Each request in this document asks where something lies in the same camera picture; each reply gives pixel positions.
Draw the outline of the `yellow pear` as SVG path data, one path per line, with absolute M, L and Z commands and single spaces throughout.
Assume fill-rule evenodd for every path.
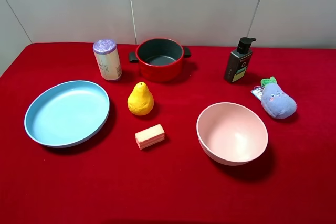
M 137 116 L 149 114 L 154 107 L 154 97 L 144 82 L 137 83 L 127 100 L 128 109 Z

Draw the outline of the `purple eggplant plush toy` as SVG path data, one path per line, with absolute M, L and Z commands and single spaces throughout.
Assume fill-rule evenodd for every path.
M 254 87 L 251 93 L 260 100 L 261 106 L 273 119 L 286 119 L 297 110 L 297 104 L 277 83 L 275 77 L 262 79 L 260 86 Z

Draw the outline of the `dark pump bottle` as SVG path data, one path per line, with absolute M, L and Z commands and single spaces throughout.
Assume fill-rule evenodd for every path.
M 250 47 L 254 41 L 256 38 L 242 37 L 237 48 L 230 52 L 224 74 L 225 81 L 233 83 L 244 76 L 253 54 Z

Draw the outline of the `blue plate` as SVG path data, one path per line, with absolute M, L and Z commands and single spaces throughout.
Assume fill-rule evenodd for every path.
M 58 84 L 40 94 L 24 118 L 27 135 L 51 148 L 81 144 L 106 123 L 110 99 L 100 85 L 84 80 Z

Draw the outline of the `pink bowl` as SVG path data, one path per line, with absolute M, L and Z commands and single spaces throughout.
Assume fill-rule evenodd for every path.
M 261 118 L 236 103 L 220 102 L 205 108 L 198 116 L 196 133 L 208 157 L 228 166 L 257 159 L 268 145 L 268 132 Z

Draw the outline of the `pink wafer block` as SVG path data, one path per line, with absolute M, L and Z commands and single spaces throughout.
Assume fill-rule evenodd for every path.
M 135 133 L 135 140 L 140 150 L 161 142 L 164 139 L 165 131 L 160 124 Z

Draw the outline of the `red tablecloth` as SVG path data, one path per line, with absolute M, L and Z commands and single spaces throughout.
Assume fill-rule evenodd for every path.
M 92 45 L 32 44 L 1 76 L 1 223 L 335 223 L 335 51 L 254 48 L 245 76 L 224 81 L 230 48 L 192 46 L 173 82 L 148 87 L 145 117 L 127 108 L 142 81 L 119 45 L 122 78 L 105 81 Z M 270 117 L 251 90 L 275 77 L 296 112 Z M 105 126 L 66 149 L 45 148 L 24 129 L 26 110 L 70 80 L 101 85 L 111 101 Z M 199 114 L 217 102 L 253 110 L 269 143 L 256 160 L 226 166 L 198 143 Z M 165 139 L 142 150 L 135 133 L 162 125 Z

